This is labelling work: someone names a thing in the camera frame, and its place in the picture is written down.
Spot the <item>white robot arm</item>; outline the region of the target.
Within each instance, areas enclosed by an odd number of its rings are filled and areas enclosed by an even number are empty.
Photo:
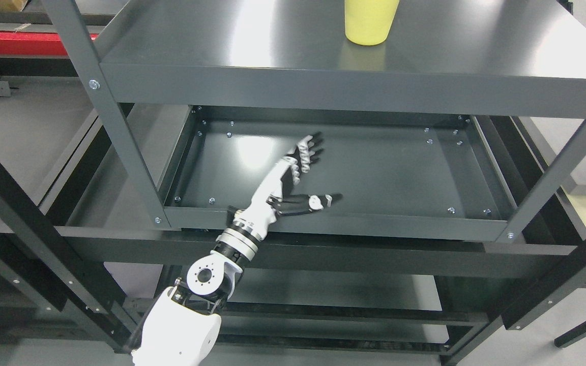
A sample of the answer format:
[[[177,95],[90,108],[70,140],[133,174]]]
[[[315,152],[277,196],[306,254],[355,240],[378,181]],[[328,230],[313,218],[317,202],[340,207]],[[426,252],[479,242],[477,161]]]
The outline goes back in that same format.
[[[267,233],[266,224],[234,222],[227,227],[209,255],[154,299],[125,345],[133,364],[200,364],[218,339],[218,310],[232,296]]]

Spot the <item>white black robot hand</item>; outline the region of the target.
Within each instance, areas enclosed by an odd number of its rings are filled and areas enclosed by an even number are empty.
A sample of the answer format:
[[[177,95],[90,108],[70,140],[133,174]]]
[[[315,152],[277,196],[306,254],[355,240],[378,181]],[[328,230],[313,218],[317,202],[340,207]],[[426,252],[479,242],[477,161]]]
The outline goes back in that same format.
[[[225,232],[236,233],[261,242],[268,228],[280,217],[313,214],[330,208],[343,199],[342,194],[293,194],[303,174],[319,161],[323,135],[306,135],[270,169],[251,197],[250,205],[235,215]]]

